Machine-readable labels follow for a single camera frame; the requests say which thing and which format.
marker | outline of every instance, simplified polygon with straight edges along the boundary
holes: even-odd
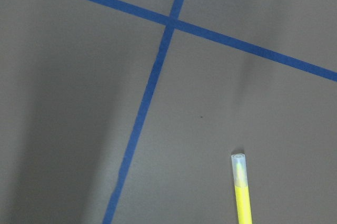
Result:
[[[233,154],[232,167],[239,224],[252,224],[245,155]]]

blue tape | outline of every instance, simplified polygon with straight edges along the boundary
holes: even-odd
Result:
[[[170,17],[172,19],[178,18],[182,5],[183,5],[183,1],[184,0],[174,0],[172,8],[171,8],[171,13],[170,13]],[[124,153],[124,158],[123,158],[120,170],[118,172],[117,184],[116,184],[116,187],[113,193],[111,194],[109,203],[105,211],[104,219],[102,222],[103,224],[110,224],[114,218],[116,208],[118,205],[118,201],[121,196],[123,186],[125,183],[125,179],[127,177],[128,170],[130,168],[133,155],[137,147],[137,143],[138,143],[145,119],[146,119],[146,115],[147,115],[148,109],[151,104],[152,96],[156,88],[159,75],[160,75],[160,72],[162,70],[162,67],[165,61],[167,50],[169,49],[169,46],[171,43],[173,32],[174,32],[174,27],[171,24],[168,24],[165,27],[157,57],[153,64],[150,77],[148,78],[148,82],[147,82],[147,85],[144,91],[141,105],[139,107],[138,114],[137,114],[135,123],[133,125],[132,133],[130,135],[130,139],[127,143],[127,147]]]
[[[294,67],[298,70],[303,70],[311,74],[324,77],[326,79],[337,82],[337,73],[331,70],[324,69],[314,64],[304,62],[290,56],[280,54],[260,46],[253,45],[251,43],[232,38],[221,33],[207,30],[205,28],[186,23],[184,21],[176,21],[174,27],[177,30],[184,31],[210,41],[221,43],[226,46],[230,46],[241,51],[245,51],[257,56],[282,63],[284,65]]]
[[[238,40],[236,38],[232,38],[226,35],[223,35],[221,33],[217,33],[214,31],[210,31],[208,29],[189,24],[184,21],[177,20],[179,16],[179,12],[183,3],[183,0],[175,0],[174,1],[174,7],[171,9],[170,16],[165,16],[129,3],[125,3],[123,1],[119,0],[88,0],[97,4],[101,4],[125,13],[129,13],[141,18],[144,18],[146,20],[150,20],[152,22],[156,22],[158,24],[162,25],[171,25],[172,27],[187,32],[202,38],[205,38],[210,41],[214,41],[217,43],[221,43],[251,54],[255,54],[257,56],[282,63],[284,65],[288,65],[291,67],[294,67],[298,70],[303,70],[306,72],[309,72],[311,74],[321,76],[323,78],[332,80],[337,82],[337,72],[327,70],[323,67],[316,66],[314,64],[301,61],[295,58],[292,58],[290,56],[280,54],[256,45],[253,45],[251,43]]]

translucent tube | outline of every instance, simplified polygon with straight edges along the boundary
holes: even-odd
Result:
[[[233,154],[232,167],[239,224],[252,224],[245,155]]]

gray floor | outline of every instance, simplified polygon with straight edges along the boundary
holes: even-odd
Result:
[[[168,15],[173,0],[123,0]],[[164,27],[0,0],[0,223],[101,223]],[[180,19],[337,71],[336,0],[185,0]],[[175,31],[113,223],[335,223],[337,84]]]

yellow stick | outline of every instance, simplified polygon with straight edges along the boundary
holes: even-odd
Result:
[[[232,155],[232,166],[239,224],[252,224],[245,155]]]

